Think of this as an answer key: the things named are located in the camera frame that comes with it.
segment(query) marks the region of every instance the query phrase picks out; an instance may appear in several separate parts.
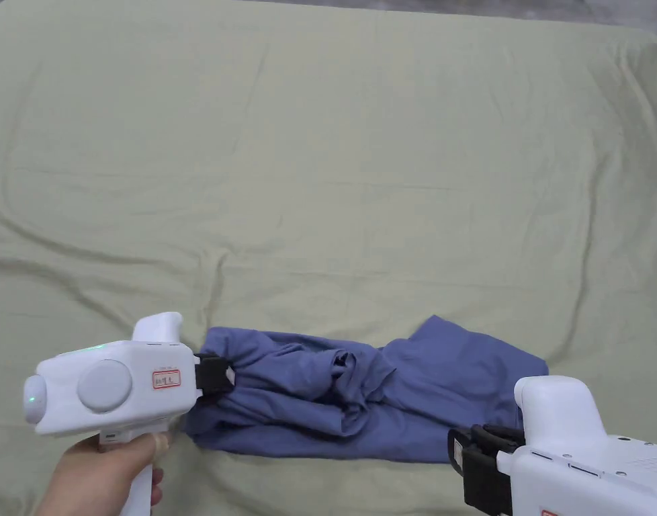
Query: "red label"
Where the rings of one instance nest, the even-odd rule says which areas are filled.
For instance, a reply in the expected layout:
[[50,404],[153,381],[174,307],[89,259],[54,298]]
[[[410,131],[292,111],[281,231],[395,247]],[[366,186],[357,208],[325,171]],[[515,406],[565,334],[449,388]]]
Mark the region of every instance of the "red label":
[[180,384],[181,372],[178,369],[170,371],[154,371],[152,373],[152,387],[154,389],[170,389]]

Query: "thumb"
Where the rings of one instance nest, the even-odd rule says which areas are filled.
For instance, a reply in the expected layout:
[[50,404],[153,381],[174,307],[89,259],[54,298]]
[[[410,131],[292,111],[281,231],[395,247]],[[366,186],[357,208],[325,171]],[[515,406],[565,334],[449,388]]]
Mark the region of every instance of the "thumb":
[[168,434],[145,433],[106,455],[114,463],[119,474],[132,482],[157,456],[163,455],[168,450],[168,446]]

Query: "fabric fold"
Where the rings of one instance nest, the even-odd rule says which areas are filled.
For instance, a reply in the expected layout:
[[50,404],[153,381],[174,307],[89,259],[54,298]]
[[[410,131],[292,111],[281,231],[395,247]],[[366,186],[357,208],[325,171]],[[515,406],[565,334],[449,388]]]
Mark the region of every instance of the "fabric fold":
[[546,362],[437,316],[382,348],[213,327],[203,352],[229,360],[235,390],[198,403],[198,446],[268,457],[448,462],[451,427],[520,427],[515,382]]

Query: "gray floor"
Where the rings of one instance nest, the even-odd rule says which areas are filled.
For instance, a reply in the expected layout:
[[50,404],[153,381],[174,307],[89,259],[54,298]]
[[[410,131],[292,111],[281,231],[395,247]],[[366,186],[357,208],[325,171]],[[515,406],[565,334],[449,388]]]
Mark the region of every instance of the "gray floor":
[[271,0],[623,25],[657,34],[657,0]]

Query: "white plastic casing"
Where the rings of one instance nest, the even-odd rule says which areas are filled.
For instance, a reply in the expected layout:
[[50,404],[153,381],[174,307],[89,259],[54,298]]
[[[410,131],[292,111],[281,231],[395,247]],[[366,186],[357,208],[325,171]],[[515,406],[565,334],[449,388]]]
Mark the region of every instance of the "white plastic casing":
[[[125,401],[106,412],[85,406],[78,395],[83,376],[101,361],[123,364],[132,380]],[[54,356],[37,367],[46,388],[46,410],[35,431],[80,433],[187,412],[201,394],[195,385],[195,361],[190,348],[178,342],[118,341]]]
[[607,435],[584,383],[523,378],[515,399],[527,445],[496,457],[514,515],[657,516],[657,445]]
[[[140,319],[132,340],[71,351],[40,363],[23,386],[25,420],[41,434],[100,430],[103,449],[144,433],[164,432],[202,395],[183,318],[164,312]],[[149,516],[152,465],[133,480],[121,516]]]

